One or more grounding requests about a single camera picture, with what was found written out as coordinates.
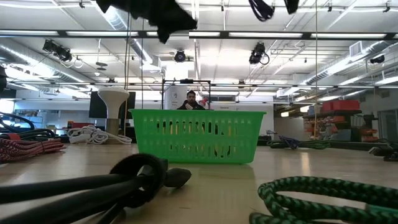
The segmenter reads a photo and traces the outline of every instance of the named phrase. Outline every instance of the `wooden tabletop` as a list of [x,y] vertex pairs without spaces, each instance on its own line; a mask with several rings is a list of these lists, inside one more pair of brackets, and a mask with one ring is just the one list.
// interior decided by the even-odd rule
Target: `wooden tabletop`
[[[122,158],[137,152],[132,146],[71,145],[63,153],[48,154],[0,165],[0,184],[12,185],[107,174]],[[163,188],[139,209],[126,209],[117,223],[248,223],[253,211],[269,214],[257,195],[264,182],[310,175],[398,188],[397,164],[363,151],[345,149],[269,149],[258,147],[248,165],[171,164],[192,172],[178,190]],[[360,202],[287,192],[296,198],[334,205],[363,207]],[[54,201],[66,195],[0,206],[0,217]],[[98,217],[81,222],[93,223]]]

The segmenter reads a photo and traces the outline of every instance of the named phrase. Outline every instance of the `ceiling light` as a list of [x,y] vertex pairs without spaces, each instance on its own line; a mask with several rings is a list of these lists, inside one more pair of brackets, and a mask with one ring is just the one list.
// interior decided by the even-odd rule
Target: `ceiling light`
[[220,32],[189,32],[190,37],[202,37],[202,36],[207,36],[207,37],[218,37],[220,36]]
[[324,96],[322,98],[319,98],[318,100],[319,101],[329,101],[329,100],[337,99],[339,97],[341,97],[341,96]]
[[137,36],[138,32],[128,31],[67,31],[69,36],[108,36],[108,37],[126,37]]
[[[311,34],[311,38],[316,38],[317,34]],[[318,38],[384,38],[386,34],[318,34]]]
[[305,96],[300,96],[300,97],[297,97],[295,101],[302,101],[305,99],[307,99]]
[[359,90],[359,91],[355,91],[355,92],[353,92],[353,93],[348,93],[347,95],[345,95],[345,96],[354,96],[354,95],[357,95],[358,93],[362,93],[362,92],[364,92],[365,90]]
[[57,31],[41,30],[0,30],[0,35],[59,35]]
[[346,80],[346,81],[340,83],[340,85],[347,85],[347,84],[356,82],[356,81],[358,81],[358,80],[359,80],[359,77],[350,78],[349,80]]
[[289,112],[283,112],[280,114],[281,117],[286,118],[289,116]]
[[147,35],[150,37],[155,37],[157,36],[157,32],[147,32]]
[[289,32],[230,32],[230,37],[291,37],[291,38],[299,38],[303,36],[302,33],[289,33]]
[[388,84],[388,83],[393,83],[393,82],[398,82],[398,76],[396,77],[390,77],[390,78],[385,78],[381,81],[376,82],[376,85],[384,85],[384,84]]
[[75,96],[75,97],[78,97],[78,98],[89,98],[90,97],[86,93],[82,93],[82,92],[79,92],[79,91],[76,91],[76,90],[71,90],[69,88],[61,88],[61,89],[59,89],[59,91],[61,93],[66,94],[66,95]]
[[309,109],[310,109],[310,106],[303,106],[302,108],[300,108],[300,112],[306,113],[306,112],[308,112]]
[[374,87],[373,86],[339,86],[338,88],[359,88],[359,89],[363,89],[363,88],[374,88]]

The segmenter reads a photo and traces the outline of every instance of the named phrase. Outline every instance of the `white rope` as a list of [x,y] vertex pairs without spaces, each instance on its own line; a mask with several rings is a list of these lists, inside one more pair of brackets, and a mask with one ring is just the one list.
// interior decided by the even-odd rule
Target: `white rope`
[[123,135],[115,136],[96,128],[93,125],[69,129],[67,135],[69,137],[70,143],[72,144],[76,142],[102,144],[108,139],[116,139],[121,144],[131,144],[131,138],[125,137]]

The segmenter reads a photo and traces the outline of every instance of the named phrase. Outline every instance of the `black screen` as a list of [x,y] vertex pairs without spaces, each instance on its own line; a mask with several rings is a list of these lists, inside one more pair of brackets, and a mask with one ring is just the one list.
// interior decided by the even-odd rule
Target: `black screen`
[[[134,109],[136,106],[136,92],[129,92],[130,96],[127,99],[127,109]],[[124,102],[119,109],[119,118],[124,118],[126,102]],[[90,118],[106,118],[106,105],[104,101],[98,96],[98,92],[91,92],[90,111],[88,113]],[[127,119],[132,119],[131,113],[127,112]]]

